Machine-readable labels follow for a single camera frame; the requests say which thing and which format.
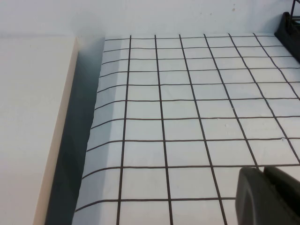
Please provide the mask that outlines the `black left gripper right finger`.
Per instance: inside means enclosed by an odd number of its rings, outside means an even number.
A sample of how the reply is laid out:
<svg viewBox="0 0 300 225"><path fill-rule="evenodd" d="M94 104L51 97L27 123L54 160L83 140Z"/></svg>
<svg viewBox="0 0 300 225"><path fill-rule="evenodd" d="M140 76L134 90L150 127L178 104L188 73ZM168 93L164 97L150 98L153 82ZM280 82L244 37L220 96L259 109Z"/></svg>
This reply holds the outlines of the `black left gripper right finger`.
<svg viewBox="0 0 300 225"><path fill-rule="evenodd" d="M289 224L300 224L300 182L284 171L267 166L264 175L276 193L277 202L288 215Z"/></svg>

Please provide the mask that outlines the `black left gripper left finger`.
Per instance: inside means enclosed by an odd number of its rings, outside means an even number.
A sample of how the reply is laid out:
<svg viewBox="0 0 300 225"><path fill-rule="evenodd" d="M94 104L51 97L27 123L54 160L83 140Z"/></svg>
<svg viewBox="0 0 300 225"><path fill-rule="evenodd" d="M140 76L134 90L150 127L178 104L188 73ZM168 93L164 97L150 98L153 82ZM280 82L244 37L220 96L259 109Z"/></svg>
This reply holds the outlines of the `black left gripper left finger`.
<svg viewBox="0 0 300 225"><path fill-rule="evenodd" d="M235 209L239 225L290 225L264 170L240 169Z"/></svg>

